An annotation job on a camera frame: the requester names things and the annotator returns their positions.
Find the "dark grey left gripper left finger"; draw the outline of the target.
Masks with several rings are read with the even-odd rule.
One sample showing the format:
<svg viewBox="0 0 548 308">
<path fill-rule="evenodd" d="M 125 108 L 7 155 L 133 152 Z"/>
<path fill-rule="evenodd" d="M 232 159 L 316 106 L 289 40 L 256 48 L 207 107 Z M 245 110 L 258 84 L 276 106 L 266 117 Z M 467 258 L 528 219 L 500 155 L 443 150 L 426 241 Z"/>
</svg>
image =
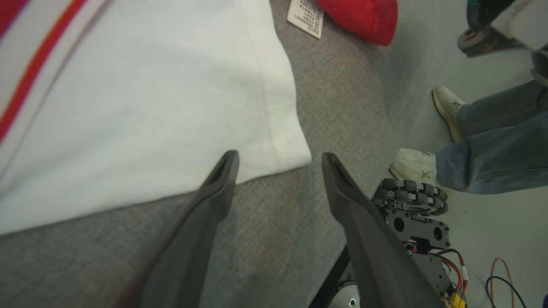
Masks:
<svg viewBox="0 0 548 308">
<path fill-rule="evenodd" d="M 197 308 L 219 224 L 230 211 L 239 153 L 221 156 L 131 279 L 116 308 Z"/>
</svg>

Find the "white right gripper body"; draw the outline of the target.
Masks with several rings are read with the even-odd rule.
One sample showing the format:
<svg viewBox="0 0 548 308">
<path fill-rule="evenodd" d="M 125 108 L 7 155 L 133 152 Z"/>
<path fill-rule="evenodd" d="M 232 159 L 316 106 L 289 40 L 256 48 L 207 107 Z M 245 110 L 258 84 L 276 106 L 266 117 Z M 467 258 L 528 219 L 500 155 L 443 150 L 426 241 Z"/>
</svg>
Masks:
<svg viewBox="0 0 548 308">
<path fill-rule="evenodd" d="M 511 50 L 547 57 L 546 0 L 469 0 L 458 48 L 469 58 Z"/>
</svg>

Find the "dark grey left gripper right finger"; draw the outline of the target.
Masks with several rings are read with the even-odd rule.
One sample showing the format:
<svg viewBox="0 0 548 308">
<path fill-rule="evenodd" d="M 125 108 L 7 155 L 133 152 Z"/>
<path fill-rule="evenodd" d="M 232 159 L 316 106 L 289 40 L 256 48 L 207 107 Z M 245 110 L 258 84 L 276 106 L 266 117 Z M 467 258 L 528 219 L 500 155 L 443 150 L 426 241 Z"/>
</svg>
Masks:
<svg viewBox="0 0 548 308">
<path fill-rule="evenodd" d="M 331 214 L 344 228 L 360 298 L 366 305 L 443 308 L 426 277 L 335 154 L 323 153 L 322 171 Z"/>
</svg>

